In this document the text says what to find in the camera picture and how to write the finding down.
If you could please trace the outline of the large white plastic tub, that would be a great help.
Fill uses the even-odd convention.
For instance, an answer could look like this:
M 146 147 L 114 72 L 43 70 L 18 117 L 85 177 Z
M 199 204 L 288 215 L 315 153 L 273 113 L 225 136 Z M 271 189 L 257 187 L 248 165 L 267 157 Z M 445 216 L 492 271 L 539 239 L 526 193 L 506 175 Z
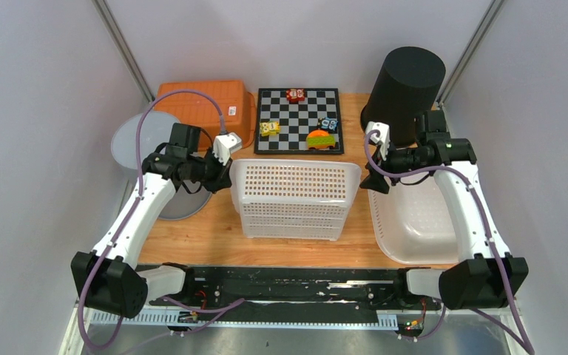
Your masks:
M 409 266 L 455 264 L 458 246 L 442 193 L 425 173 L 404 177 L 387 194 L 368 190 L 376 242 Z

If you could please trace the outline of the white perforated basket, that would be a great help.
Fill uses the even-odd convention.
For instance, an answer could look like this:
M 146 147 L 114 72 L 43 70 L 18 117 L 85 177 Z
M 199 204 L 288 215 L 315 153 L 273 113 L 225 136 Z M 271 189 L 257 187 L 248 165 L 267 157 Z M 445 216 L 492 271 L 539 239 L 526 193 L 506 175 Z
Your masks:
M 336 241 L 359 188 L 355 163 L 239 159 L 231 198 L 248 238 Z

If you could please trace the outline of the orange plastic tub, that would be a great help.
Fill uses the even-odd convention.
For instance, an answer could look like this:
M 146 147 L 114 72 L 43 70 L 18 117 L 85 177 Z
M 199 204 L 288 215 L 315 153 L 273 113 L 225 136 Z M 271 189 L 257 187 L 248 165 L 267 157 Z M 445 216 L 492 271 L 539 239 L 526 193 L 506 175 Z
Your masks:
M 257 109 L 254 96 L 243 81 L 169 82 L 159 86 L 158 97 L 177 89 L 192 89 L 213 98 L 221 108 L 227 131 L 237 134 L 244 148 L 253 144 Z M 182 124 L 202 127 L 212 137 L 220 133 L 218 111 L 209 100 L 194 93 L 165 98 L 155 105 L 154 110 L 174 115 Z

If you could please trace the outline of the black ribbed bin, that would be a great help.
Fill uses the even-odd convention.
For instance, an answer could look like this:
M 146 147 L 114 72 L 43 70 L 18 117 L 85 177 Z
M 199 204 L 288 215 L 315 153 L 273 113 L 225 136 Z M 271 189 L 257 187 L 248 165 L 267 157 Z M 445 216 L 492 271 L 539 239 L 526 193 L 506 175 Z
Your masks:
M 361 127 L 384 123 L 395 146 L 415 143 L 415 117 L 432 107 L 445 74 L 443 60 L 429 50 L 409 46 L 390 51 L 361 111 Z

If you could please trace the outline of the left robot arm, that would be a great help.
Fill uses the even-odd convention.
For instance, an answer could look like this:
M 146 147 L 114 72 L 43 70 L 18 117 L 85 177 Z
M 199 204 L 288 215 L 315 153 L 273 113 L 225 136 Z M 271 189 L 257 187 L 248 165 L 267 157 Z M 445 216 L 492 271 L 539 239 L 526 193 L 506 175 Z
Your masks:
M 145 304 L 163 296 L 169 295 L 178 305 L 195 300 L 197 286 L 188 267 L 177 263 L 145 271 L 136 267 L 155 221 L 186 182 L 211 193 L 231 186 L 231 155 L 241 148 L 241 138 L 232 132 L 220 134 L 204 156 L 197 156 L 202 131 L 174 124 L 169 140 L 143 159 L 132 202 L 92 251 L 75 254 L 70 267 L 81 305 L 133 318 Z

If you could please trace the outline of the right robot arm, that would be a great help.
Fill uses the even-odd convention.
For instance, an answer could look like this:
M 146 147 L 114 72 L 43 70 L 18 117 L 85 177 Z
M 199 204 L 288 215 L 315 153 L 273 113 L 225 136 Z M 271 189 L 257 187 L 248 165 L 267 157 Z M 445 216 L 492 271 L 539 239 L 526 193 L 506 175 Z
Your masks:
M 512 255 L 495 226 L 482 193 L 476 153 L 466 138 L 453 138 L 444 113 L 427 111 L 415 119 L 415 148 L 398 149 L 388 124 L 371 121 L 363 149 L 368 176 L 360 188 L 387 194 L 412 175 L 432 177 L 444 198 L 458 242 L 458 262 L 445 270 L 403 268 L 393 287 L 394 302 L 412 308 L 422 297 L 450 310 L 515 308 L 515 294 L 529 267 Z

